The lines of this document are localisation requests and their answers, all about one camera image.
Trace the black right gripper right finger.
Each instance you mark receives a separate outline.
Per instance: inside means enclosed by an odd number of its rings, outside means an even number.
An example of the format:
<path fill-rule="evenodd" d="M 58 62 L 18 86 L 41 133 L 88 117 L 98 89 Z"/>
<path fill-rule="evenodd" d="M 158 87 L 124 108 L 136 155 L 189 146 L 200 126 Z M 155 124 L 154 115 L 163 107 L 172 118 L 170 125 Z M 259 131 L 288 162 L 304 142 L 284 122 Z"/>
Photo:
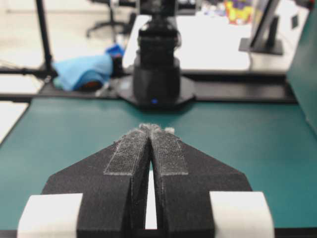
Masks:
<path fill-rule="evenodd" d="M 264 194 L 245 174 L 152 125 L 158 229 L 165 238 L 272 238 Z"/>

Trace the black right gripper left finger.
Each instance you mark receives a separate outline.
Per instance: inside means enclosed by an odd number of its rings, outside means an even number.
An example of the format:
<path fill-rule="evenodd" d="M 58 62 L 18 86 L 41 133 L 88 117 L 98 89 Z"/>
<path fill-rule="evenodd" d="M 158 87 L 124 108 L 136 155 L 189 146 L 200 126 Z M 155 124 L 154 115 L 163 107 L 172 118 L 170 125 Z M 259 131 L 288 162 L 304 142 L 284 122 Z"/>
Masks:
<path fill-rule="evenodd" d="M 29 197 L 19 238 L 123 238 L 145 225 L 149 133 L 140 126 L 51 175 Z"/>

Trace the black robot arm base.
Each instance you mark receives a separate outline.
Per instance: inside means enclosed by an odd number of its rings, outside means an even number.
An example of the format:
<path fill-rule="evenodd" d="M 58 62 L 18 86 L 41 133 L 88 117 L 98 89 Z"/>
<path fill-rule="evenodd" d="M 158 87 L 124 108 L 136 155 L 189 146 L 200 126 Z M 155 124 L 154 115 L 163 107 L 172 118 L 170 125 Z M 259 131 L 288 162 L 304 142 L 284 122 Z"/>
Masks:
<path fill-rule="evenodd" d="M 174 0 L 140 0 L 141 14 L 151 18 L 138 31 L 133 73 L 117 84 L 118 96 L 143 109 L 176 108 L 195 97 L 192 80 L 181 75 L 174 51 L 181 45 L 173 20 Z"/>

